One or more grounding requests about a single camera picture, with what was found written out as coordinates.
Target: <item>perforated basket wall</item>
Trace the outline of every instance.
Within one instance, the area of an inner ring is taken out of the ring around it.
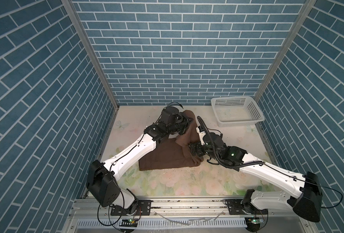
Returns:
[[[219,127],[251,125],[265,119],[250,96],[212,98],[211,105]]]

